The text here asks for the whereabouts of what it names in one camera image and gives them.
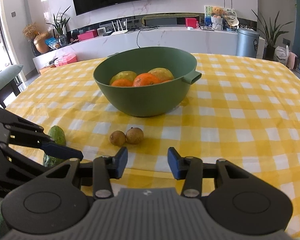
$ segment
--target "yellow checkered tablecloth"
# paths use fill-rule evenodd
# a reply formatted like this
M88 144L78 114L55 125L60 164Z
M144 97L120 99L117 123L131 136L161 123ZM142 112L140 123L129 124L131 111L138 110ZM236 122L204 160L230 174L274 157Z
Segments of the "yellow checkered tablecloth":
M244 57L194 54L202 78L191 86L171 112L137 118L116 110L93 80L104 59L54 68L35 80L8 107L11 112L42 125L60 126L67 145L86 160L114 155L108 141L115 130L140 127L145 139L127 145L129 160L114 191L121 187L176 187L167 163L168 147L204 162L218 158L243 167L285 192L293 202L287 232L300 236L300 80L285 66ZM16 147L42 163L42 152ZM213 180L203 180L203 192Z

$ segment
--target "cucumber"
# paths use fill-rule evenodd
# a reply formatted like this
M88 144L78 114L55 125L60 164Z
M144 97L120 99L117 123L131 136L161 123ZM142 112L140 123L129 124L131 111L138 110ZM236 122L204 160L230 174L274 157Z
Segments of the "cucumber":
M48 135L54 139L54 142L60 145L66 145L66 135L64 131L57 125L51 127L48 132ZM58 159L47 154L43 154L43 166L52 168L59 165L65 160Z

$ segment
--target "orange fruit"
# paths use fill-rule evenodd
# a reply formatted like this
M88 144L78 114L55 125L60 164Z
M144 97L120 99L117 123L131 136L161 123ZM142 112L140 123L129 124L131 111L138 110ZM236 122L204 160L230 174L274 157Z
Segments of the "orange fruit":
M112 87L132 87L132 81L125 78L117 79L116 81L113 81L111 84Z
M161 83L161 80L150 73L138 75L133 81L133 87L148 86Z

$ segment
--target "green bowl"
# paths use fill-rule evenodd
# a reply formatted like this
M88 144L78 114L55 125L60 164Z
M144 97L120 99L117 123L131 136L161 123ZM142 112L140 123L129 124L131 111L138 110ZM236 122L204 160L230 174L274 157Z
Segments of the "green bowl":
M132 116L153 116L175 108L187 95L190 85L201 77L197 60L190 53L168 47L132 49L110 56L93 73L100 90L121 112ZM143 87L112 87L110 79L121 71L138 75L163 67L175 77L170 82Z

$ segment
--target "ribbed gray surface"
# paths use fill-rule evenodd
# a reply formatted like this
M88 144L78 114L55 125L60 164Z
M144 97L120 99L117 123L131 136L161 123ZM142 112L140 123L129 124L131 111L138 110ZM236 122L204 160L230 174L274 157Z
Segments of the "ribbed gray surface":
M210 218L201 202L174 188L121 189L98 200L77 225L60 233L32 236L15 230L3 240L291 240L283 231L268 236L232 233Z

